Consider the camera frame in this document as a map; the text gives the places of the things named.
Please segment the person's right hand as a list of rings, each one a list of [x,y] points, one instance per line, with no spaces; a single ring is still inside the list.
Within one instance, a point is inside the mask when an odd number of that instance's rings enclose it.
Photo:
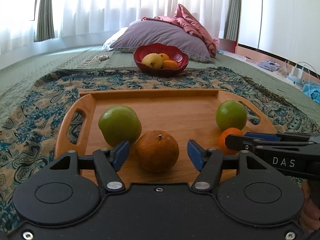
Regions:
[[[299,217],[299,224],[307,233],[313,233],[319,230],[320,210],[310,198],[310,187],[308,181],[304,180],[301,187],[304,194],[304,206]]]

